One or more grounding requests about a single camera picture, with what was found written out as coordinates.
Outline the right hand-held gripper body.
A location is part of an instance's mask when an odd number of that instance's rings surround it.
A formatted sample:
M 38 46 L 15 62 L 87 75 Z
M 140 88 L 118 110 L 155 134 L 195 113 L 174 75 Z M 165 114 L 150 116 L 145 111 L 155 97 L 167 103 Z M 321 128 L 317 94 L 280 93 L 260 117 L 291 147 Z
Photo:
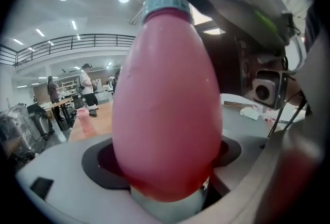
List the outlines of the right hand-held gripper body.
M 252 80 L 262 69 L 282 71 L 280 56 L 258 49 L 232 34 L 199 36 L 212 62 L 221 93 L 251 97 Z

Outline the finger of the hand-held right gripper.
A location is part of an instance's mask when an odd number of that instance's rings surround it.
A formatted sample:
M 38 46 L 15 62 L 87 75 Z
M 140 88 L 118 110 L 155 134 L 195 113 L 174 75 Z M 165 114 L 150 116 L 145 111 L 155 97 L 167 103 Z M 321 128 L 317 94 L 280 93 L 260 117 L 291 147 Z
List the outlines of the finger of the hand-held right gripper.
M 282 49 L 290 36 L 272 0 L 187 0 L 225 32 L 264 49 Z

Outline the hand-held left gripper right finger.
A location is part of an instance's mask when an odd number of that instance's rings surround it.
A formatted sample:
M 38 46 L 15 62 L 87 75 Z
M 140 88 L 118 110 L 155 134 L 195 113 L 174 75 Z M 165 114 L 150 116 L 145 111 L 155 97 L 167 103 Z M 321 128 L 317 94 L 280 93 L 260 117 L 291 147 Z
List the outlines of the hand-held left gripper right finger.
M 272 136 L 241 181 L 188 223 L 320 223 L 324 160 L 325 121 L 299 121 Z

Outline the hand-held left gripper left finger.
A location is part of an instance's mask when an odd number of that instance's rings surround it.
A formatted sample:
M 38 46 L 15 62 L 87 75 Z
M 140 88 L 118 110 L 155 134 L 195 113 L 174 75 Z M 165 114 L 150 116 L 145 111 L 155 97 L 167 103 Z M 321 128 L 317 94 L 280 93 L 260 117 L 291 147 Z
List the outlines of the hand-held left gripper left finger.
M 15 177 L 53 223 L 159 223 L 124 190 L 106 190 L 83 171 L 83 153 L 109 134 L 61 143 L 29 162 Z

